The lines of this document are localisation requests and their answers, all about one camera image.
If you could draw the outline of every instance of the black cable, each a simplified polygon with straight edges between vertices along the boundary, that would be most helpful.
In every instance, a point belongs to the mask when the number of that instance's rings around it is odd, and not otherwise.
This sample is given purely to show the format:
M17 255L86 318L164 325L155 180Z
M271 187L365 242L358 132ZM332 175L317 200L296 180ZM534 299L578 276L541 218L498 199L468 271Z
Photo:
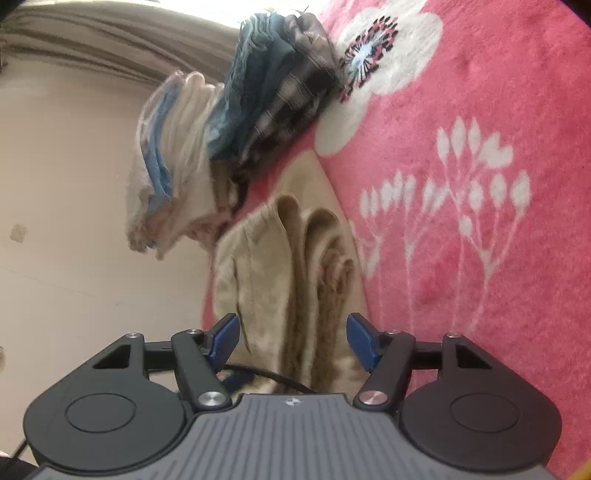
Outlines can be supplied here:
M271 380L276 381L277 383L280 383L281 385L285 385L286 387L293 388L294 390L297 390L298 392L301 392L301 393L305 393L305 394L318 393L316 390L312 390L311 388L308 388L299 382L296 382L296 381L291 380L287 377L284 377L283 375L276 374L275 372L271 372L270 370L265 370L263 368L250 367L249 365L227 364L223 369L230 370L233 372L249 372L249 373L256 375L257 377L269 378Z
M27 443L26 439L20 443L20 445L17 447L17 449L14 451L14 453L12 454L10 459L8 460L7 464L4 466L4 469L2 469L2 472L8 472L14 466L14 464L17 462L18 458L22 455L22 453L27 448L27 445L28 445L28 443Z

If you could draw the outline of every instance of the curtain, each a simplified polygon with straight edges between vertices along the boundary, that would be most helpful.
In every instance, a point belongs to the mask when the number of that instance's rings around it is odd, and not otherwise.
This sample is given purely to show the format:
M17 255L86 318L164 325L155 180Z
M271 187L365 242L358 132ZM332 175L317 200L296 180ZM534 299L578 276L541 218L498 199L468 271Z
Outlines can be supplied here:
M238 42L229 27L141 0L26 2L0 27L3 57L96 70L150 85L175 70L221 82Z

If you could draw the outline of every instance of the blue cloth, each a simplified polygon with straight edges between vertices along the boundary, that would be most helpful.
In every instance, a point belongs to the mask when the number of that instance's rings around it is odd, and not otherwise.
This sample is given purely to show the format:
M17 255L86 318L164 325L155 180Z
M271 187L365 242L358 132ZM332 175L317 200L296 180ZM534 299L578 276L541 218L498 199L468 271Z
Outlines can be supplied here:
M164 94L162 101L154 112L154 118L152 119L148 133L148 148L144 154L144 161L146 162L146 169L154 187L154 194L148 202L148 210L150 212L158 210L170 200L173 194L170 174L160 152L160 135L162 134L164 120L166 120L168 112L177 99L178 90L178 86L174 86Z
M256 120L293 67L295 51L281 38L284 20L254 14L242 24L224 92L207 121L211 160L239 158Z

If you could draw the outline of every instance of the gray ribbed plate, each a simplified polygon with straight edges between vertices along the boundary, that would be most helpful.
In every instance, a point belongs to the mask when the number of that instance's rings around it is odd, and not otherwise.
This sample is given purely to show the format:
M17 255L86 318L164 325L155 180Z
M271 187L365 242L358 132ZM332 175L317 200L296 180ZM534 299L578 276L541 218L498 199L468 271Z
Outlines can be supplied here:
M46 467L34 480L76 478L88 479ZM555 480L542 467L498 476L455 470L417 451L385 414L357 410L342 395L245 395L229 411L199 416L167 456L105 478Z

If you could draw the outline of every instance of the beige towel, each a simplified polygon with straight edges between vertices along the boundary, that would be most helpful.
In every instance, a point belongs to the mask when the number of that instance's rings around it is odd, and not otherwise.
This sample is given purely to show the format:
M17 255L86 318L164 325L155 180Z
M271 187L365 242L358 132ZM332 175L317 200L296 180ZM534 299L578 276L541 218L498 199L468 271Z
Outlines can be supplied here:
M352 397L366 374L347 344L345 320L367 308L348 224L312 152L284 170L275 192L217 249L214 315L242 318L230 360ZM250 391L277 387L261 382Z

